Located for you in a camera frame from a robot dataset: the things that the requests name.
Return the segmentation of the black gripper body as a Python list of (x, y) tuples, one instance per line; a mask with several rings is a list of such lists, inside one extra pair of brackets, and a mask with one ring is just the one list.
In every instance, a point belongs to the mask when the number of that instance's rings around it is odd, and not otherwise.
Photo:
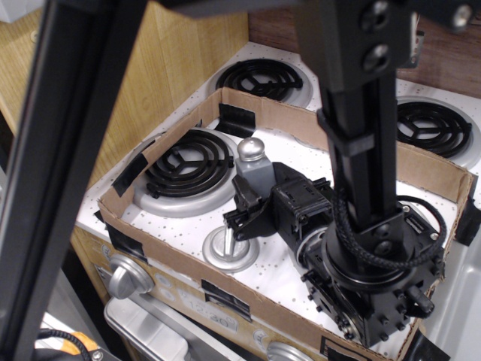
[(281, 162), (274, 162), (276, 183), (258, 209), (236, 209), (224, 214), (236, 241), (278, 233), (290, 248), (297, 248), (313, 231), (333, 221), (331, 182), (310, 180)]

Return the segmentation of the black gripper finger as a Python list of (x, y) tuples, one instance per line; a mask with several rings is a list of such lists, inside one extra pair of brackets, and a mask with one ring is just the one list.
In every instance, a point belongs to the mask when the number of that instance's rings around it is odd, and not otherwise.
[(234, 176), (232, 184), (235, 190), (234, 200), (237, 209), (258, 209), (262, 205), (262, 197), (240, 175)]

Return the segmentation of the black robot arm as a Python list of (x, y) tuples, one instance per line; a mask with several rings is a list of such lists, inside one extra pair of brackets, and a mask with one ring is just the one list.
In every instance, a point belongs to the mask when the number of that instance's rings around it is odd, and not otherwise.
[[(48, 1), (1, 205), (1, 358), (28, 360), (131, 56), (144, 1)], [(408, 226), (395, 192), (395, 71), (413, 14), (461, 31), (478, 1), (296, 1), (301, 57), (320, 82), (317, 121), (333, 216), (308, 252), (315, 300), (369, 346), (429, 316), (441, 240)]]

